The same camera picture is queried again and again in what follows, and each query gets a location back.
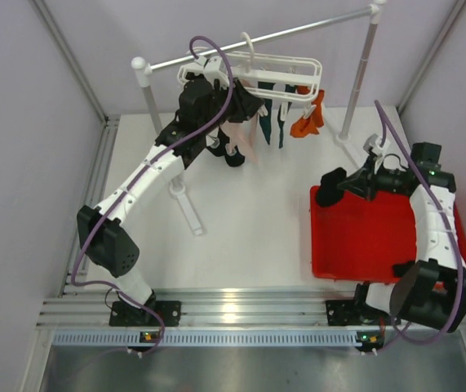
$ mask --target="white drying rack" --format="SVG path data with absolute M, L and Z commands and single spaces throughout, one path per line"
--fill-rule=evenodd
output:
M 294 27 L 292 29 L 287 29 L 287 30 L 276 32 L 276 33 L 267 34 L 262 37 L 257 37 L 253 39 L 246 38 L 245 41 L 240 41 L 240 42 L 233 43 L 231 45 L 227 45 L 225 47 L 221 47 L 221 50 L 224 53 L 228 53 L 228 56 L 231 59 L 234 58 L 234 56 L 240 56 L 240 57 L 245 57 L 245 60 L 247 60 L 249 56 L 252 56 L 254 52 L 253 46 L 255 44 L 259 44 L 262 42 L 271 42 L 279 38 L 289 37 L 291 35 L 295 35 L 298 33 L 304 33 L 306 31 L 321 29 L 327 26 L 336 25 L 338 23 L 346 22 L 349 20 L 355 20 L 355 19 L 362 18 L 362 17 L 369 17 L 370 23 L 369 23 L 369 27 L 366 32 L 365 42 L 363 44 L 362 56 L 359 60 L 359 64 L 357 67 L 356 76 L 354 78 L 353 89 L 348 99 L 347 112 L 345 113 L 344 123 L 343 123 L 343 126 L 341 127 L 341 131 L 338 131 L 338 127 L 336 126 L 336 124 L 329 121 L 329 118 L 325 119 L 326 124 L 327 124 L 327 129 L 329 129 L 332 132 L 333 137 L 335 138 L 335 143 L 341 149 L 343 149 L 343 151 L 348 155 L 348 157 L 353 162 L 355 167 L 360 167 L 364 160 L 364 158 L 362 158 L 362 152 L 363 152 L 362 147 L 360 145 L 355 145 L 351 141 L 348 131 L 350 129 L 351 122 L 353 120 L 354 110 L 356 109 L 357 99 L 360 94 L 360 88 L 362 86 L 363 77 L 365 76 L 366 65 L 369 60 L 369 55 L 371 53 L 372 43 L 374 42 L 376 30 L 378 29 L 379 19 L 383 12 L 384 4 L 386 3 L 386 1 L 387 0 L 374 0 L 372 4 L 366 7 L 363 7 L 362 9 L 348 12 L 340 16 L 335 16 L 330 19 L 320 20 L 318 22 L 314 22 L 311 24 L 305 24 L 303 26 Z M 251 53 L 235 52 L 238 49 L 242 49 L 243 47 L 249 47 L 251 49 Z M 198 54 L 200 56 L 211 56 L 216 53 L 217 51 L 215 49 L 210 49 L 208 51 L 203 51 Z M 272 57 L 274 60 L 278 58 L 278 56 L 271 56 L 271 55 L 258 55 L 258 56 Z M 153 75 L 153 72 L 158 71 L 160 69 L 170 68 L 174 66 L 181 66 L 181 65 L 191 64 L 191 63 L 194 63 L 194 58 L 192 55 L 179 57 L 174 60 L 164 61 L 162 63 L 158 63 L 155 65 L 151 65 L 150 63 L 147 63 L 141 57 L 136 57 L 131 62 L 131 66 L 135 70 L 135 75 L 138 80 L 138 83 L 140 87 L 142 88 L 145 102 L 146 102 L 146 105 L 148 106 L 149 114 L 151 115 L 151 120 L 153 122 L 155 132 L 157 134 L 159 134 L 162 131 L 163 126 L 162 126 L 162 122 L 160 121 L 157 104 L 154 100 L 153 91 L 151 89 L 150 78 Z M 235 70 L 237 72 L 236 76 L 238 78 L 245 78 L 246 80 L 256 80 L 256 81 L 263 80 L 260 78 L 255 78 L 255 73 L 252 73 L 251 75 L 249 75 L 249 67 L 246 67 L 243 71 L 241 71 L 240 69 L 235 69 Z M 271 74 L 262 73 L 260 76 L 268 78 L 271 76 Z M 296 80 L 298 81 L 297 84 L 302 85 L 302 86 L 307 86 L 307 81 L 306 80 L 300 81 L 298 79 L 299 76 L 302 77 L 303 75 L 298 75 L 298 74 L 296 75 L 297 77 Z M 289 77 L 290 75 L 288 73 L 285 73 L 286 81 L 289 80 Z M 320 78 L 321 78 L 321 72 L 317 79 L 318 87 L 319 87 Z M 278 96 L 278 92 L 279 92 L 279 91 L 260 91 L 260 89 L 256 89 L 256 90 L 258 90 L 258 93 L 256 94 L 257 96 L 266 97 L 269 99 L 276 99 Z M 310 98 L 310 96 L 302 96 L 302 98 L 308 99 Z M 182 212 L 184 213 L 187 219 L 187 222 L 189 223 L 189 226 L 191 230 L 193 231 L 193 233 L 195 235 L 202 234 L 203 233 L 202 223 L 200 222 L 197 216 L 197 213 L 195 212 L 191 202 L 189 201 L 189 198 L 186 194 L 186 188 L 185 188 L 184 182 L 182 181 L 181 177 L 176 177 L 171 182 L 171 186 L 169 190 L 170 190 L 171 196 L 178 200 L 179 205 L 182 209 Z
M 322 63 L 316 59 L 245 53 L 242 51 L 233 51 L 228 53 L 227 57 L 232 63 L 231 70 L 235 78 L 253 82 L 254 85 L 256 85 L 257 82 L 272 82 L 289 84 L 291 86 L 306 86 L 309 89 L 308 94 L 301 95 L 297 92 L 285 92 L 245 86 L 246 90 L 254 96 L 268 100 L 307 104 L 316 99 L 320 90 Z M 253 68 L 254 63 L 261 65 L 263 68 Z M 274 65 L 282 69 L 287 68 L 288 72 L 271 70 Z M 180 84 L 184 85 L 188 81 L 188 73 L 196 75 L 202 74 L 203 67 L 196 62 L 180 66 L 177 76 Z M 229 84 L 225 70 L 223 70 L 223 74 L 222 80 Z

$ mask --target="white tabletop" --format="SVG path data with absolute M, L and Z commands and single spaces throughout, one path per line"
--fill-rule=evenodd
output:
M 385 108 L 406 142 L 393 107 Z M 345 108 L 328 109 L 339 126 Z M 286 129 L 302 113 L 291 110 Z M 167 125 L 173 114 L 161 116 Z M 355 283 L 316 279 L 311 271 L 309 190 L 323 174 L 355 167 L 334 144 L 331 133 L 295 139 L 286 131 L 278 149 L 279 128 L 273 115 L 273 138 L 267 145 L 259 128 L 257 165 L 238 168 L 204 151 L 184 174 L 189 197 L 205 233 L 193 236 L 178 203 L 163 190 L 143 213 L 144 227 L 130 233 L 140 249 L 139 267 L 153 288 L 323 287 L 349 290 Z M 375 108 L 357 108 L 351 138 L 363 146 L 373 133 L 381 133 Z M 145 114 L 121 117 L 105 194 L 111 194 L 148 153 L 156 135 Z M 389 153 L 399 153 L 393 143 Z M 396 167 L 389 158 L 387 167 Z M 87 279 L 106 275 L 90 264 Z

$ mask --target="red plastic bin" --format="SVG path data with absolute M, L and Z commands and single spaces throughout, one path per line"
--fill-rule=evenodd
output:
M 415 259 L 415 219 L 409 198 L 378 192 L 367 202 L 345 192 L 328 208 L 319 207 L 310 190 L 313 274 L 334 280 L 395 283 L 393 265 Z M 455 223 L 466 262 L 466 237 L 457 209 Z

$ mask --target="orange cloth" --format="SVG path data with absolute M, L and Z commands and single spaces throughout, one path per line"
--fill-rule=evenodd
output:
M 309 89 L 305 86 L 298 86 L 296 88 L 298 94 L 308 94 Z M 303 116 L 300 119 L 292 124 L 291 127 L 291 136 L 293 137 L 306 137 L 307 135 L 319 135 L 320 132 L 318 128 L 323 127 L 323 116 L 322 116 L 322 101 L 325 96 L 325 91 L 320 90 L 317 94 L 316 99 L 311 102 L 311 105 L 316 105 L 316 109 L 308 117 L 304 118 Z

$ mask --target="gray floor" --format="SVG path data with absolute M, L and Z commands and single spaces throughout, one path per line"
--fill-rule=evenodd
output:
M 400 342 L 365 358 L 309 348 L 168 348 L 141 360 L 113 352 L 64 382 L 104 350 L 53 348 L 41 392 L 466 392 L 459 333 L 430 347 Z

